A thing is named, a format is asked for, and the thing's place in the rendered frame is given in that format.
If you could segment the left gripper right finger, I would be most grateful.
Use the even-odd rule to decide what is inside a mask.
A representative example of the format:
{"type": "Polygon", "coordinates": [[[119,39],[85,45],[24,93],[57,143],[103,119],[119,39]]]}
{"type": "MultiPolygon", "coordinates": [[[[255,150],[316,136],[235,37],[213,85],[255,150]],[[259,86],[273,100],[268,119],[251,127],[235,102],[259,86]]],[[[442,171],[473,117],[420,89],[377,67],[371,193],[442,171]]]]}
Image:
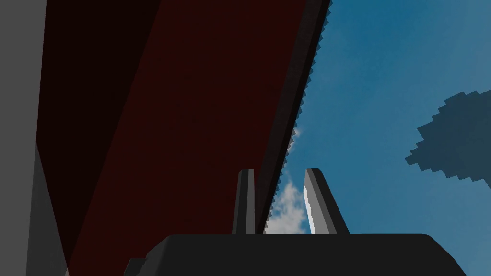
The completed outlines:
{"type": "Polygon", "coordinates": [[[305,170],[303,195],[312,234],[349,234],[339,207],[319,168],[305,170]]]}

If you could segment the dark red door leaf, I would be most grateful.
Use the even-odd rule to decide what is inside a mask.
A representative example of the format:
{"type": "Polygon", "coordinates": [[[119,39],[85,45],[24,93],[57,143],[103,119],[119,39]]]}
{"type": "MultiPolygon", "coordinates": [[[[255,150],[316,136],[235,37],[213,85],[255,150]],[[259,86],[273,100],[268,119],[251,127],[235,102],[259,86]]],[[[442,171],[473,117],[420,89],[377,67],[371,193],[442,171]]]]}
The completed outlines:
{"type": "Polygon", "coordinates": [[[238,173],[281,168],[329,0],[47,0],[41,276],[123,276],[175,233],[229,234],[238,173]]]}

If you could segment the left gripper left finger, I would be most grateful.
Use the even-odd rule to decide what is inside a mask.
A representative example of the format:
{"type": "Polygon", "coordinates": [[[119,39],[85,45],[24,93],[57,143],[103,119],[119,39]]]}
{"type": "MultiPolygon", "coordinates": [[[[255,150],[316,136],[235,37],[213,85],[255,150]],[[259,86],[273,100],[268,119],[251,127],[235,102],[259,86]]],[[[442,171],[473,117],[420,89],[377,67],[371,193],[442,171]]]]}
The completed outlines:
{"type": "Polygon", "coordinates": [[[255,233],[255,178],[253,169],[238,174],[232,234],[255,233]]]}

